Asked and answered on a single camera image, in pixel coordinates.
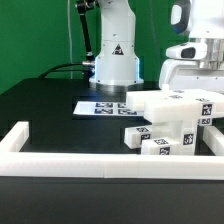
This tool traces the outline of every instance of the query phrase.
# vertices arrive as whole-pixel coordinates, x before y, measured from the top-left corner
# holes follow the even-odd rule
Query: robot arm
[[[189,42],[168,48],[160,73],[160,87],[203,88],[224,92],[224,1],[179,0],[171,25]]]
[[[139,78],[139,59],[134,53],[135,15],[128,0],[78,3],[82,3],[85,12],[95,5],[101,10],[101,52],[95,59],[95,75],[90,78],[90,86],[107,91],[141,88],[142,85],[138,85],[143,83]]]

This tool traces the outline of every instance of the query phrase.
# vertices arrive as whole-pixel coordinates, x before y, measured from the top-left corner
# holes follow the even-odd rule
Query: white block
[[[132,127],[125,129],[125,144],[131,148],[140,148],[142,141],[150,138],[158,138],[161,131],[152,125]]]
[[[126,106],[133,111],[144,111],[144,105],[147,99],[155,100],[159,97],[161,97],[161,91],[127,92]]]
[[[191,99],[166,99],[146,101],[144,118],[152,123],[168,121],[197,120],[201,116],[202,105]]]
[[[216,156],[224,156],[224,135],[214,126],[206,126],[203,141]]]
[[[142,142],[141,155],[179,155],[180,142],[171,138],[150,139]]]

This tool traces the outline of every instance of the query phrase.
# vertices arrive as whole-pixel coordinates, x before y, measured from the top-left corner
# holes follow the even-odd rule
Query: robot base
[[[95,82],[89,82],[90,88],[107,91],[107,92],[127,92],[127,91],[136,91],[143,90],[144,83],[136,83],[129,86],[121,86],[121,85],[105,85]]]

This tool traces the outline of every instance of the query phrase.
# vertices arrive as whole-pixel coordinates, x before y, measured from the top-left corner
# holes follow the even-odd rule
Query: black cable
[[[91,48],[91,43],[90,43],[90,38],[89,38],[89,31],[88,31],[88,26],[87,26],[87,21],[86,21],[86,16],[80,15],[80,21],[82,24],[82,31],[83,31],[83,37],[84,37],[84,42],[85,42],[85,47],[86,47],[86,60],[87,61],[94,61],[94,56]]]
[[[62,65],[57,65],[51,69],[49,69],[48,71],[44,72],[43,74],[41,74],[39,76],[40,79],[44,79],[49,73],[56,71],[59,68],[66,68],[66,67],[71,67],[71,66],[78,66],[78,65],[82,65],[82,62],[73,62],[73,63],[67,63],[67,64],[62,64]]]

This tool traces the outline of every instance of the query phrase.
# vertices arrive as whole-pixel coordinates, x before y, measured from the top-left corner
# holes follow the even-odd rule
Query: white border
[[[0,176],[224,180],[221,156],[148,156],[20,152],[29,123],[0,142]]]

